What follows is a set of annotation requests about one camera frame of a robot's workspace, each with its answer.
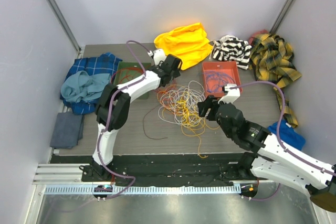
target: orange plastic box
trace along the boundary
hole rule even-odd
[[[216,80],[208,80],[206,83],[206,75],[210,72],[221,72],[225,73],[232,77],[237,85],[240,85],[240,79],[238,74],[237,63],[235,61],[219,61],[219,62],[203,62],[202,63],[202,76],[203,76],[203,84],[204,84],[204,91],[205,91],[205,98],[208,95],[213,95],[214,97],[222,97],[224,96],[223,92],[219,93],[209,93],[207,90],[208,87],[211,87],[216,84]]]

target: yellow and black plaid shirt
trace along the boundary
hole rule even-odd
[[[275,34],[259,34],[253,39],[250,56],[250,68],[253,69],[257,81],[270,81],[281,89],[299,79],[302,74],[296,70],[292,46]],[[280,93],[274,88],[281,109]],[[285,100],[284,118],[293,127],[298,126],[294,112]]]

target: white ruler strip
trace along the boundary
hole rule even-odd
[[[48,185],[45,195],[78,195],[93,194],[97,185]],[[112,195],[120,192],[125,187],[113,186],[113,192],[94,193],[96,195]],[[233,186],[217,187],[136,187],[132,186],[123,194],[125,195],[168,195],[168,194],[239,194],[240,184]]]

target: yellow cloth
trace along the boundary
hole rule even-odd
[[[158,35],[154,40],[156,48],[162,48],[166,55],[172,54],[182,60],[182,70],[204,60],[212,50],[201,23],[178,27]]]

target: dark gray towel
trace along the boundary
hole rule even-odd
[[[83,137],[83,115],[72,112],[58,113],[50,147],[71,149]]]

